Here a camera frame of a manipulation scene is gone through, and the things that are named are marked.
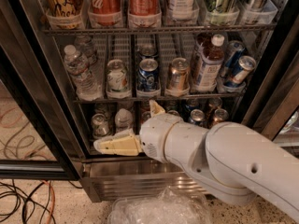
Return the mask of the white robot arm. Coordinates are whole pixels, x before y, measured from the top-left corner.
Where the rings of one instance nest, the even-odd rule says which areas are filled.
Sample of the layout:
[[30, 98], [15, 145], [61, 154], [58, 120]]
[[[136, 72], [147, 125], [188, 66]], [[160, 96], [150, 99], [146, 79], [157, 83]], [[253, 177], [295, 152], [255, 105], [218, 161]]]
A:
[[221, 201], [245, 205], [260, 195], [299, 222], [299, 160], [271, 140], [234, 122], [206, 129], [164, 111], [151, 100], [139, 134], [125, 130], [96, 140], [102, 154], [141, 152], [173, 163]]

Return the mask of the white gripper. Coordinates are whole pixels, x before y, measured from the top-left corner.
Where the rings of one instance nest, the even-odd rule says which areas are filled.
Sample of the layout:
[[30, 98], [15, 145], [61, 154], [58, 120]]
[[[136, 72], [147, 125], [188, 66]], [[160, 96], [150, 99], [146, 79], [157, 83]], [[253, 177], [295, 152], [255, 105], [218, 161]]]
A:
[[171, 129], [182, 122], [182, 118], [165, 113], [164, 108], [154, 100], [149, 101], [149, 108], [152, 118], [141, 125], [139, 136], [133, 130], [124, 130], [94, 141], [94, 148], [101, 154], [121, 156], [137, 156], [143, 149], [148, 157], [167, 163], [165, 141]]

